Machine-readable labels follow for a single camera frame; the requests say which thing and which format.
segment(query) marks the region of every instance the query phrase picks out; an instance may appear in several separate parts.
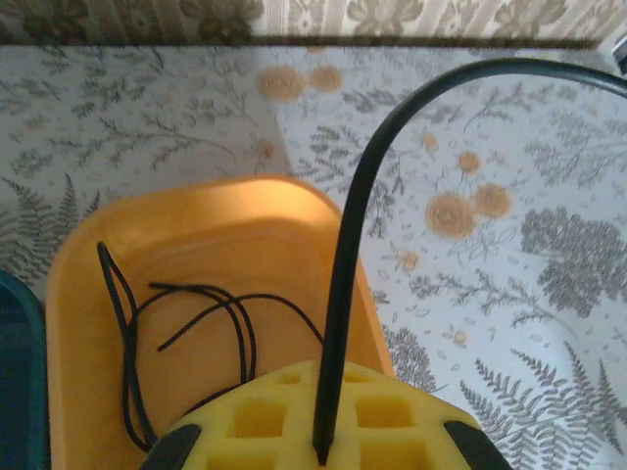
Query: black tube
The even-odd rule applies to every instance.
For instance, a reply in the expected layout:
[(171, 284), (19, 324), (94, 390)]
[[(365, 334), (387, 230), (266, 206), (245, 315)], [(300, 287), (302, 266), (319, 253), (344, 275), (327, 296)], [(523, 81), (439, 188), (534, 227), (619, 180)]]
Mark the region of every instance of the black tube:
[(442, 74), (414, 91), (379, 125), (353, 177), (335, 251), (313, 418), (313, 448), (320, 465), (326, 465), (333, 444), (363, 219), (381, 162), (398, 133), (427, 104), (468, 81), (505, 74), (562, 78), (627, 98), (627, 81), (602, 71), (535, 59), (495, 59)]

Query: leaf print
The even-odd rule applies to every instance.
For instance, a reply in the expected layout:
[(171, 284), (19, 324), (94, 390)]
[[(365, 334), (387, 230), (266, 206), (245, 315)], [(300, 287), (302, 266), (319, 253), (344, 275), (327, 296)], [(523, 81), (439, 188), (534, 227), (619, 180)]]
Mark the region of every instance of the leaf print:
[(365, 211), (370, 224), (366, 233), (370, 237), (383, 238), (387, 231), (387, 224), (394, 218), (394, 195), (388, 185), (380, 179), (374, 182), (370, 198)]
[(17, 176), (31, 178), (52, 163), (53, 154), (41, 154), (37, 149), (25, 150), (11, 162)]
[(53, 2), (51, 8), (21, 7), (14, 17), (20, 18), (24, 31), (35, 41), (45, 44), (79, 45), (87, 42), (87, 32), (81, 24), (88, 17), (83, 0)]
[(415, 21), (423, 7), (421, 0), (351, 0), (347, 16), (358, 23), (354, 35), (398, 36), (403, 33), (403, 23)]
[(50, 143), (58, 152), (74, 156), (78, 167), (90, 165), (97, 155), (103, 155), (110, 165), (117, 167), (128, 154), (138, 149), (150, 151), (152, 169), (165, 163), (172, 155), (196, 146), (208, 146), (235, 158), (233, 151), (218, 142), (182, 133), (176, 125), (166, 123), (160, 117), (144, 115), (143, 119), (140, 129), (124, 129), (112, 120), (101, 118), (103, 137), (51, 139)]
[(494, 16), (500, 26), (495, 37), (534, 37), (542, 26), (557, 22), (566, 13), (565, 0), (539, 1), (510, 0)]
[(622, 3), (619, 0), (602, 0), (590, 4), (586, 13), (581, 15), (577, 23), (568, 31), (568, 35), (570, 37), (585, 37), (594, 33), (608, 22), (621, 6)]
[(322, 35), (324, 5), (324, 0), (310, 0), (308, 2), (290, 0), (287, 17), (288, 33), (307, 36)]
[(450, 124), (461, 118), (461, 107), (462, 105), (442, 105), (437, 107), (433, 112), (429, 112), (430, 109), (427, 108), (420, 114), (420, 117), (427, 119), (432, 124), (440, 124), (442, 122)]
[(212, 44), (240, 44), (252, 37), (253, 20), (264, 13), (262, 0), (182, 0), (183, 16), (197, 20), (198, 35)]
[(407, 328), (393, 331), (383, 326), (385, 341), (396, 368), (397, 377), (428, 393), (436, 391), (436, 382), (430, 368), (426, 348), (418, 343), (418, 338)]
[(522, 310), (514, 311), (511, 326), (516, 328), (529, 321), (554, 321), (566, 329), (573, 336), (577, 336), (568, 322), (562, 320), (554, 313), (543, 308), (539, 304), (540, 298), (530, 292), (522, 281), (509, 277), (506, 283), (499, 286), (493, 276), (481, 269), (475, 270), (477, 281), (464, 283), (461, 279), (438, 272), (435, 281), (429, 276), (417, 276), (410, 282), (411, 292), (419, 299), (439, 296), (442, 293), (451, 295), (454, 306), (467, 306), (476, 304), (479, 311), (488, 316), (497, 307), (521, 307)]
[(81, 86), (81, 98), (86, 100), (81, 105), (72, 108), (74, 114), (89, 116), (96, 111), (96, 103), (100, 111), (107, 111), (112, 105), (122, 103), (125, 100), (135, 102), (146, 92), (147, 87), (135, 82), (134, 77), (122, 74), (116, 77), (92, 76), (83, 81)]
[(248, 113), (248, 93), (235, 85), (236, 78), (246, 74), (243, 66), (219, 56), (211, 56), (208, 61), (207, 68), (214, 80), (209, 83), (204, 77), (199, 77), (186, 109), (196, 120), (203, 118), (214, 123), (218, 119), (242, 118), (255, 127), (259, 126)]
[[(77, 52), (87, 54), (90, 58), (97, 58), (98, 63), (91, 64), (87, 67), (87, 73), (90, 76), (102, 76), (107, 74), (107, 69), (104, 66), (104, 51), (98, 48), (89, 49), (77, 49)], [(123, 48), (114, 50), (111, 53), (111, 58), (116, 61), (122, 62), (122, 65), (133, 66), (132, 78), (137, 82), (145, 82), (154, 78), (154, 73), (158, 73), (164, 70), (164, 58), (162, 54), (154, 47), (143, 48)]]
[(345, 125), (337, 129), (319, 125), (310, 136), (310, 149), (316, 158), (312, 162), (300, 159), (294, 175), (299, 178), (309, 177), (321, 185), (326, 192), (336, 189), (348, 191), (350, 169), (362, 156), (362, 141), (353, 130)]
[(554, 139), (537, 139), (525, 146), (547, 186), (574, 182), (580, 189), (591, 188), (609, 172), (627, 170), (627, 143), (622, 138), (621, 121), (610, 119), (599, 127), (574, 113), (553, 112), (550, 124), (560, 147)]
[(497, 243), (507, 243), (513, 240), (516, 236), (516, 227), (506, 228), (503, 232), (499, 234), (497, 237)]
[(47, 80), (36, 81), (30, 78), (21, 78), (16, 82), (0, 81), (0, 113), (17, 116), (24, 111), (38, 106), (38, 101), (59, 101), (61, 88), (52, 85)]
[(372, 291), (372, 298), (377, 306), (384, 306), (390, 303), (388, 295), (384, 291), (378, 289)]
[(380, 107), (386, 109), (392, 108), (399, 104), (409, 93), (402, 92), (398, 95), (394, 95), (387, 90), (381, 88), (373, 88), (371, 90), (363, 91), (342, 91), (342, 101), (346, 104), (353, 106), (360, 113), (374, 113), (378, 111)]
[[(0, 267), (32, 287), (48, 273), (52, 258), (79, 223), (76, 193), (66, 175), (66, 192), (57, 211), (39, 193), (3, 178), (18, 199), (18, 214), (0, 213)], [(88, 211), (98, 208), (99, 193)]]
[(474, 0), (451, 0), (438, 21), (434, 37), (459, 37), (473, 19), (480, 3)]
[(460, 382), (483, 429), (513, 468), (589, 468), (602, 442), (623, 453), (616, 424), (625, 425), (627, 407), (611, 388), (603, 363), (595, 387), (574, 349), (564, 345), (572, 364), (571, 378), (559, 377), (555, 367), (512, 350), (534, 373), (536, 387), (523, 390), (520, 379), (497, 373), (480, 359), (475, 361), (477, 372), (494, 398)]
[(512, 122), (513, 117), (506, 111), (507, 108), (519, 108), (531, 113), (534, 110), (534, 105), (548, 104), (553, 92), (553, 85), (546, 85), (534, 91), (526, 91), (522, 82), (519, 81), (508, 93), (505, 93), (497, 85), (492, 89), (489, 97), (483, 101), (483, 108), (470, 117), (463, 130), (465, 132), (473, 122), (481, 118), (497, 118)]
[(112, 5), (131, 44), (163, 44), (158, 11), (147, 0), (117, 1)]
[(558, 311), (588, 317), (602, 294), (627, 304), (627, 243), (615, 225), (559, 207), (529, 211), (520, 232), (524, 253), (548, 259), (538, 283)]

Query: fern pattern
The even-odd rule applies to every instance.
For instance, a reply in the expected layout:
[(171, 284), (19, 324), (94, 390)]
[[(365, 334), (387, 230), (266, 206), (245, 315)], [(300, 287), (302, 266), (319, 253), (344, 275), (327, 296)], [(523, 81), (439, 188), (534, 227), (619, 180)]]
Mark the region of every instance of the fern pattern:
[[(298, 168), (292, 174), (312, 180), (327, 193), (333, 191), (346, 194), (366, 140), (360, 139), (346, 125), (340, 125), (337, 129), (319, 125), (310, 138), (310, 149), (315, 159), (312, 162), (299, 159)], [(389, 222), (394, 218), (396, 195), (405, 193), (400, 168), (401, 156), (390, 149), (385, 174), (395, 179), (392, 185), (383, 178), (378, 178), (374, 183), (365, 214), (368, 220), (366, 233), (370, 237), (383, 238)]]
[(599, 380), (589, 372), (569, 343), (570, 377), (525, 352), (511, 353), (533, 372), (535, 387), (490, 369), (481, 359), (475, 367), (488, 396), (464, 381), (459, 386), (486, 433), (513, 468), (590, 468), (603, 444), (620, 455), (617, 424), (627, 429), (623, 405), (609, 384), (603, 362)]
[(410, 289), (421, 300), (448, 294), (454, 306), (475, 303), (479, 311), (486, 316), (496, 308), (515, 308), (511, 321), (513, 328), (529, 322), (554, 321), (576, 336), (572, 327), (543, 307), (540, 296), (531, 292), (520, 279), (509, 277), (500, 285), (494, 276), (481, 269), (476, 269), (474, 275), (476, 281), (471, 283), (463, 282), (458, 277), (443, 272), (436, 273), (435, 280), (430, 276), (417, 276), (410, 281)]
[(16, 211), (0, 214), (0, 268), (33, 287), (48, 273), (54, 255), (70, 232), (97, 211), (100, 192), (80, 211), (72, 178), (65, 176), (65, 193), (57, 208), (37, 191), (2, 178), (17, 200)]
[(425, 392), (435, 392), (437, 388), (429, 355), (417, 337), (407, 328), (395, 332), (384, 327), (383, 335), (396, 365), (397, 376)]

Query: teal container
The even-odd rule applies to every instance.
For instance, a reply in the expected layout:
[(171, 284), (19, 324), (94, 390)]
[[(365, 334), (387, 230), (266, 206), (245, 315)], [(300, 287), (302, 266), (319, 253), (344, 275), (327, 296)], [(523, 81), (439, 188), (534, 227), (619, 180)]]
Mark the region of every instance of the teal container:
[(0, 469), (48, 468), (46, 391), (41, 303), (0, 270)]

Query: orange flower pattern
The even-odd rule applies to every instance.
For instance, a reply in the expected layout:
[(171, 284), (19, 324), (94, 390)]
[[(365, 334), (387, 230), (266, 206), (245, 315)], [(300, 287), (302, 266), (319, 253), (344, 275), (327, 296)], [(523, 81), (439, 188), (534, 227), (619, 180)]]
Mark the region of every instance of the orange flower pattern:
[(305, 90), (305, 82), (297, 70), (285, 66), (271, 67), (257, 77), (260, 93), (277, 102), (297, 100)]
[(339, 90), (342, 80), (340, 70), (331, 66), (318, 67), (310, 74), (310, 86), (325, 93)]
[(474, 195), (477, 211), (488, 217), (502, 217), (511, 208), (511, 197), (507, 189), (498, 184), (484, 184)]
[(435, 233), (446, 238), (463, 238), (475, 227), (468, 203), (453, 193), (436, 195), (426, 211), (427, 224)]
[(474, 152), (462, 152), (458, 159), (458, 165), (464, 173), (476, 173), (479, 171), (479, 156)]
[(397, 257), (399, 258), (399, 263), (402, 265), (403, 270), (405, 271), (413, 271), (418, 264), (417, 253), (400, 249), (397, 251)]
[(422, 134), (422, 146), (426, 149), (427, 152), (437, 152), (440, 148), (440, 144), (438, 143), (438, 138), (435, 134), (431, 132), (425, 132)]

